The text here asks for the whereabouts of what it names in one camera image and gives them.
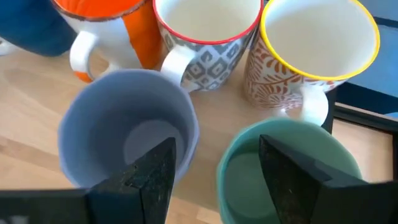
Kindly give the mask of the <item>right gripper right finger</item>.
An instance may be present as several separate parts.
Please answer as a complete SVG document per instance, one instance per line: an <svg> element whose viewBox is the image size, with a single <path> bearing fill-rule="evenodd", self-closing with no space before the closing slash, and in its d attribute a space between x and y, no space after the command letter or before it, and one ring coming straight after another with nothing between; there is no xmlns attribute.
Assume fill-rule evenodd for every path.
<svg viewBox="0 0 398 224"><path fill-rule="evenodd" d="M259 159L280 224L354 223L343 206L367 183L268 136L259 138Z"/></svg>

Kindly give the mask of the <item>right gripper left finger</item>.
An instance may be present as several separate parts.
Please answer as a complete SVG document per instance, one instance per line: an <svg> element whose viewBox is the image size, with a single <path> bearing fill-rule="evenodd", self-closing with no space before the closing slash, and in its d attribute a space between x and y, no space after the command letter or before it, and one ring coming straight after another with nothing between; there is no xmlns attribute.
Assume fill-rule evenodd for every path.
<svg viewBox="0 0 398 224"><path fill-rule="evenodd" d="M165 224L174 187L176 140L146 152L88 192L90 224Z"/></svg>

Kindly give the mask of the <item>plain green mug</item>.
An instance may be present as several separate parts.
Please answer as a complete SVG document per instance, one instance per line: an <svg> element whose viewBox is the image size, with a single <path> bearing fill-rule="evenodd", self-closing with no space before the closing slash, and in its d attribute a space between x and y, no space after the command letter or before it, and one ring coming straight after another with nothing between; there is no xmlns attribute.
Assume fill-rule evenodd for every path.
<svg viewBox="0 0 398 224"><path fill-rule="evenodd" d="M216 187L223 224L280 224L258 156L262 134L352 176L362 177L352 154L316 124L289 118L254 123L235 135L218 164Z"/></svg>

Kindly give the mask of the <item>plain lavender mug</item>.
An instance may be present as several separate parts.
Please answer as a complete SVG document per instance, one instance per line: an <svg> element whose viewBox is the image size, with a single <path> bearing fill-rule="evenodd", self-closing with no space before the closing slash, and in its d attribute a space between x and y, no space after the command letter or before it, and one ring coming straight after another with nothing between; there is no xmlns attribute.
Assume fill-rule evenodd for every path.
<svg viewBox="0 0 398 224"><path fill-rule="evenodd" d="M58 128L60 167L76 187L92 187L166 138L176 140L175 181L200 138L189 94L155 70L123 69L87 85Z"/></svg>

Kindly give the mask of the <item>white mug orange floral pattern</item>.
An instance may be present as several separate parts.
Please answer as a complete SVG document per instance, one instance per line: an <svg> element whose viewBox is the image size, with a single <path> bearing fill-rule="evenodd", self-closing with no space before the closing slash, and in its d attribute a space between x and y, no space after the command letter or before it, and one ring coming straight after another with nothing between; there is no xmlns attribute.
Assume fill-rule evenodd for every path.
<svg viewBox="0 0 398 224"><path fill-rule="evenodd" d="M380 48L378 26L359 0L269 0L252 40L244 72L255 107L322 125L326 97L365 71Z"/></svg>

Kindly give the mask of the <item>orange and white mug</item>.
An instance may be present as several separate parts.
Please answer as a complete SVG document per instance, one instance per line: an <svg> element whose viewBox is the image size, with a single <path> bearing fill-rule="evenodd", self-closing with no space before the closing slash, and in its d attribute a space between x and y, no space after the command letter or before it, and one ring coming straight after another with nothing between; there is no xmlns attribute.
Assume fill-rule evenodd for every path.
<svg viewBox="0 0 398 224"><path fill-rule="evenodd" d="M50 0L75 30L70 66L90 83L90 56L98 50L108 62L107 71L120 68L153 69L160 62L162 37L153 0Z"/></svg>

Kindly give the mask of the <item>white mug grey diamond pattern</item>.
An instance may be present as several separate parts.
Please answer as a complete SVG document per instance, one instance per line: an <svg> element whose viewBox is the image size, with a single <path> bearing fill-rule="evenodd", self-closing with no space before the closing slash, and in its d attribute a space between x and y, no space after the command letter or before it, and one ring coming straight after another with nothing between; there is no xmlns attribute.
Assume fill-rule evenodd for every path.
<svg viewBox="0 0 398 224"><path fill-rule="evenodd" d="M219 88L255 33L264 0L153 0L169 51L160 71L188 92Z"/></svg>

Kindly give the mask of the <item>dark blue mug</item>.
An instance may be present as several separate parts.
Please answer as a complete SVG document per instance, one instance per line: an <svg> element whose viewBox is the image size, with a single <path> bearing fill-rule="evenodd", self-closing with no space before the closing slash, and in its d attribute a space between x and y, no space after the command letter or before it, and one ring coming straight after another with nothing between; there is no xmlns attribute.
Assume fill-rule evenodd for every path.
<svg viewBox="0 0 398 224"><path fill-rule="evenodd" d="M56 57L70 50L75 38L50 0L0 0L0 56L22 49Z"/></svg>

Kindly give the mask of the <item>wooden shelf riser black legs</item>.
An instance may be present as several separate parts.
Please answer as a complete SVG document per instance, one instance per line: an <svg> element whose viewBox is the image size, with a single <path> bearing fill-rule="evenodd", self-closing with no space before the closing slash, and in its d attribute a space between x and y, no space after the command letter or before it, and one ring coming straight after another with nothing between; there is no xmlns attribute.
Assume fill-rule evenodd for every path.
<svg viewBox="0 0 398 224"><path fill-rule="evenodd" d="M200 125L193 162L175 186L166 224L221 224L216 167L231 140L250 124L270 118L244 97L239 62L218 90L192 93ZM0 189L65 189L57 129L83 88L69 55L42 57L17 50L0 57Z"/></svg>

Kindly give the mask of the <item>black aluminium table frame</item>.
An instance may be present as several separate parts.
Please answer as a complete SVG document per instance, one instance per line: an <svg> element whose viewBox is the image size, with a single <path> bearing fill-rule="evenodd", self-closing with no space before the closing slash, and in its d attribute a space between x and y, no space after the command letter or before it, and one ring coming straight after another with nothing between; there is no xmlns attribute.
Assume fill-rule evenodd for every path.
<svg viewBox="0 0 398 224"><path fill-rule="evenodd" d="M388 133L392 136L393 179L398 180L398 121L335 105L333 116L342 121Z"/></svg>

